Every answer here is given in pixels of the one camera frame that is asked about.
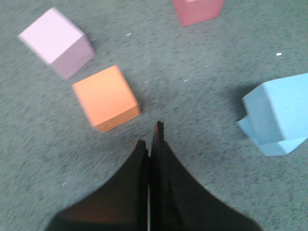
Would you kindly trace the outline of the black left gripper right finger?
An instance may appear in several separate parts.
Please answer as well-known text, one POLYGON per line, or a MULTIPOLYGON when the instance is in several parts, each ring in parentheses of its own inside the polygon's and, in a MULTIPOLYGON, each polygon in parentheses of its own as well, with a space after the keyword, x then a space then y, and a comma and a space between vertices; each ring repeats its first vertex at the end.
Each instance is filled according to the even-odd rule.
POLYGON ((151 147, 150 218, 153 231, 260 231, 252 219, 207 191, 182 165, 157 122, 151 147))

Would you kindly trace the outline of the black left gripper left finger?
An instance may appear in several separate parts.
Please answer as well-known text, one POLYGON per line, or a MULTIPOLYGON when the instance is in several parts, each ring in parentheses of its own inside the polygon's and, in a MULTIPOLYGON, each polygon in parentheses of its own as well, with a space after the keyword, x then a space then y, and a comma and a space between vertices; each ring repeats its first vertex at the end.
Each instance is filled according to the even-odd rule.
POLYGON ((98 190, 57 213, 48 231, 145 231, 150 158, 137 141, 122 167, 98 190))

